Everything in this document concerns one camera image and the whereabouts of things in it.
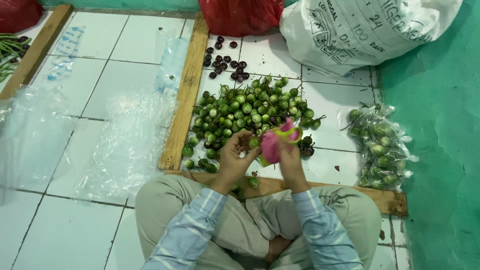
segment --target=green painted wall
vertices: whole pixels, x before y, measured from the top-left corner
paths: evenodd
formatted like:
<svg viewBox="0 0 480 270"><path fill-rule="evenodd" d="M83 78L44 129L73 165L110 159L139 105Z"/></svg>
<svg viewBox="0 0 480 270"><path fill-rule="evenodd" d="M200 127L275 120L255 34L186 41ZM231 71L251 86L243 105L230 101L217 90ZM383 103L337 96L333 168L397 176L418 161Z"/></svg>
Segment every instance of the green painted wall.
<svg viewBox="0 0 480 270"><path fill-rule="evenodd" d="M414 138L405 184L414 270L480 268L480 4L435 42L380 65L393 118Z"/></svg>
<svg viewBox="0 0 480 270"><path fill-rule="evenodd" d="M289 6L298 0L286 0ZM44 6L72 4L75 8L168 10L191 12L200 9L198 0L39 0Z"/></svg>

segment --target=wooden board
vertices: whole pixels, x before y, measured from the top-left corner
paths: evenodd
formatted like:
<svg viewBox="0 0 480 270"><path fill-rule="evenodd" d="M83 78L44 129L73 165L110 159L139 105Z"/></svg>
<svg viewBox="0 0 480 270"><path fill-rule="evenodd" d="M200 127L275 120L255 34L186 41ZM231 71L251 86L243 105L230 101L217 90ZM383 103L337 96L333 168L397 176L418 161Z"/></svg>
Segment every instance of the wooden board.
<svg viewBox="0 0 480 270"><path fill-rule="evenodd" d="M0 100L13 97L20 85L30 82L72 11L73 6L70 4L55 8L0 93Z"/></svg>
<svg viewBox="0 0 480 270"><path fill-rule="evenodd" d="M193 105L197 99L207 41L208 26L203 14L198 12L193 24L192 37L177 95L180 105L173 120L170 135L165 142L162 157L158 162L159 169L178 170L180 168L181 149L185 145L192 119Z"/></svg>
<svg viewBox="0 0 480 270"><path fill-rule="evenodd" d="M182 171L165 171L165 174L176 174L185 176L186 172ZM215 179L215 173L207 172L192 172L195 179L202 184L210 185ZM282 179L257 177L260 181L258 189L252 189L248 187L247 181L241 181L239 184L242 187L242 191L239 193L239 199L248 199L261 197L273 193L277 193L288 189L285 186L285 182ZM309 182L311 187L325 186L325 185L337 185L337 184L323 184ZM408 216L407 199L405 193L398 193L396 191L383 191L372 188L352 186L352 188L363 192L377 205L380 213L385 215L394 215L399 217Z"/></svg>

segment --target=light blue striped shirt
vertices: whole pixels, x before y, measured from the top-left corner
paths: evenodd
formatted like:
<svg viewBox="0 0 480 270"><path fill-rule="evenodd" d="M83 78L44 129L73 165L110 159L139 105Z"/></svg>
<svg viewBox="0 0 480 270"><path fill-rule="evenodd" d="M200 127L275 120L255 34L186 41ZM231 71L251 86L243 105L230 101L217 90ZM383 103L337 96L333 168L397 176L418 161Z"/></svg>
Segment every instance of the light blue striped shirt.
<svg viewBox="0 0 480 270"><path fill-rule="evenodd" d="M312 189L292 194L316 270L361 270L363 264L335 212ZM193 270L205 250L227 197L209 188L167 225L141 270Z"/></svg>

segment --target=person's left hand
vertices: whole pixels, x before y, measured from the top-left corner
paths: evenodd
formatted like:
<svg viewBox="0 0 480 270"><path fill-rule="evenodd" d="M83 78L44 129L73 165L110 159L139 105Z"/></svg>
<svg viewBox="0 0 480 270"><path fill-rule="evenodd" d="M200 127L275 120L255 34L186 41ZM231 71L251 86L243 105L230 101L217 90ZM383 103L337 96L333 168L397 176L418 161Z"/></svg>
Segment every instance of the person's left hand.
<svg viewBox="0 0 480 270"><path fill-rule="evenodd" d="M235 133L220 151L220 170L214 182L210 185L212 190L227 195L241 177L245 175L250 164L260 155L260 147L250 149L248 143L255 137L250 131ZM244 158L240 153L250 151Z"/></svg>

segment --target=red plastic bag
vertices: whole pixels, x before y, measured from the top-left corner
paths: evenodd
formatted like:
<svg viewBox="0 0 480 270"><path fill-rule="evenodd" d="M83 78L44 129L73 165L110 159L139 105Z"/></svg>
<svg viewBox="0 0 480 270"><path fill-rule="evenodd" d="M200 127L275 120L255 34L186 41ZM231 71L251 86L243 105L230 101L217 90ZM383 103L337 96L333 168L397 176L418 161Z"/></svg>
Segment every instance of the red plastic bag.
<svg viewBox="0 0 480 270"><path fill-rule="evenodd" d="M0 0L0 33L14 34L36 25L42 11L36 0Z"/></svg>
<svg viewBox="0 0 480 270"><path fill-rule="evenodd" d="M198 0L214 35L259 35L278 26L284 0Z"/></svg>

